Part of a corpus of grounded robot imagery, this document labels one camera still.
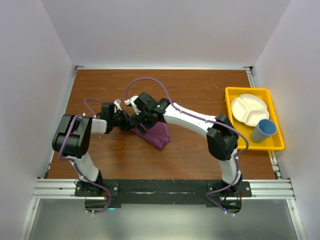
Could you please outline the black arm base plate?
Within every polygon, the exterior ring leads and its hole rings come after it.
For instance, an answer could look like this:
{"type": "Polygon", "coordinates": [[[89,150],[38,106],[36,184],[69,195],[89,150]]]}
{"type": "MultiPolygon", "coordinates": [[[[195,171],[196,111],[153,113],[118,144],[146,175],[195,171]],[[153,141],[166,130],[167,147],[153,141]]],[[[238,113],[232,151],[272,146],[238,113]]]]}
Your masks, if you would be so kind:
{"type": "Polygon", "coordinates": [[[253,195],[248,181],[224,191],[219,191],[221,180],[104,179],[103,186],[109,190],[111,209],[128,204],[205,205],[238,213],[242,199],[253,195]]]}

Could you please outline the purple cloth napkin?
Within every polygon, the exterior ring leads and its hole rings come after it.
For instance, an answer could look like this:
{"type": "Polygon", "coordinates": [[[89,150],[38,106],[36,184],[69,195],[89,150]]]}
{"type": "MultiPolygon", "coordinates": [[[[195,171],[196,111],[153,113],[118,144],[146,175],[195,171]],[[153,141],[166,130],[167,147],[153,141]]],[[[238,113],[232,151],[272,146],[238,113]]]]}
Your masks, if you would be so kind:
{"type": "Polygon", "coordinates": [[[155,124],[151,129],[147,130],[146,134],[140,133],[136,127],[132,128],[131,131],[160,151],[171,141],[168,127],[163,122],[155,124]]]}

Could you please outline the yellow plastic tray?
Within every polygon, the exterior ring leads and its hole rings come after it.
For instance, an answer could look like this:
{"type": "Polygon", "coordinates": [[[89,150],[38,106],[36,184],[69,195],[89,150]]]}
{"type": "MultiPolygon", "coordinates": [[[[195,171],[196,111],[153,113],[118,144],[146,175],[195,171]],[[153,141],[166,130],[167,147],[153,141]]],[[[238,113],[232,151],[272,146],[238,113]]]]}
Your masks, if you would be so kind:
{"type": "Polygon", "coordinates": [[[279,127],[279,123],[277,120],[276,112],[273,106],[272,98],[270,92],[266,88],[249,88],[249,87],[227,87],[225,89],[225,101],[228,112],[228,117],[234,126],[234,128],[241,132],[248,140],[249,150],[257,150],[257,151],[278,151],[283,150],[285,148],[285,144],[282,138],[281,130],[279,127]],[[265,139],[262,142],[255,143],[251,140],[250,136],[255,129],[255,127],[250,127],[237,121],[233,115],[231,110],[231,102],[236,97],[239,97],[242,94],[251,94],[260,99],[262,99],[269,111],[269,120],[273,121],[277,126],[277,132],[275,135],[265,139]]]}

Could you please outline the white divided plate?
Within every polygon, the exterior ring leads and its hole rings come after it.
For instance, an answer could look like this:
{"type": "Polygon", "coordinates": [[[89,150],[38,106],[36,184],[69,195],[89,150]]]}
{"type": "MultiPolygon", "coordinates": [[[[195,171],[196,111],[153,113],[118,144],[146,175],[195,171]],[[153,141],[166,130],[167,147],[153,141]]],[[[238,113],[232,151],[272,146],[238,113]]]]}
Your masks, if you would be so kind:
{"type": "Polygon", "coordinates": [[[260,120],[269,119],[267,104],[252,94],[241,94],[231,102],[232,116],[248,127],[255,127],[260,120]]]}

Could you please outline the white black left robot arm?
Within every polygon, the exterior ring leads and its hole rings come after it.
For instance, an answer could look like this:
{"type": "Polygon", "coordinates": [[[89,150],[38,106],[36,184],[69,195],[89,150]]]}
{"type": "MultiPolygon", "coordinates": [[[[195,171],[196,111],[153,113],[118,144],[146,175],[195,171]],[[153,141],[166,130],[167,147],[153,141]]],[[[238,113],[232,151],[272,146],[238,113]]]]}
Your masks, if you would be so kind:
{"type": "Polygon", "coordinates": [[[59,160],[70,162],[77,172],[79,189],[92,196],[107,196],[107,191],[101,171],[89,154],[91,134],[109,134],[113,128],[130,129],[129,115],[122,110],[119,99],[103,102],[100,113],[93,117],[63,115],[52,140],[59,160]]]}

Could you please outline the blue plastic cup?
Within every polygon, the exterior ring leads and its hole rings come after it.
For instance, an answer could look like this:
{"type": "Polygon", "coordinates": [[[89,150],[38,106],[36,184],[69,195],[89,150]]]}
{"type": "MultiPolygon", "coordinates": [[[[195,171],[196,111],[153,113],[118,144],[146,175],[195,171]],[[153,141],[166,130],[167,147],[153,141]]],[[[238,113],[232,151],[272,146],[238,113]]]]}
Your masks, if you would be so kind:
{"type": "Polygon", "coordinates": [[[250,139],[254,143],[260,143],[266,140],[269,137],[272,137],[277,133],[276,124],[270,119],[262,119],[255,126],[252,134],[250,135],[250,139]]]}

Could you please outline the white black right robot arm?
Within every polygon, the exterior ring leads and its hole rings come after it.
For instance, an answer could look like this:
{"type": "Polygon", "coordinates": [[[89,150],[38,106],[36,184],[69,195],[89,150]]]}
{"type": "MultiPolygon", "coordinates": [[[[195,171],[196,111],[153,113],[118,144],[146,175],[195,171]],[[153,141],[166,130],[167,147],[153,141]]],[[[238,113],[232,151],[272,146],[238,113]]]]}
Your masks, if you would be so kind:
{"type": "Polygon", "coordinates": [[[171,100],[162,98],[156,101],[146,92],[126,99],[125,104],[132,107],[134,115],[130,120],[144,135],[157,123],[174,124],[191,130],[207,141],[209,153],[219,161],[222,172],[223,192],[235,196],[241,186],[241,172],[237,162],[239,133],[229,118],[209,116],[183,108],[171,100]]]}

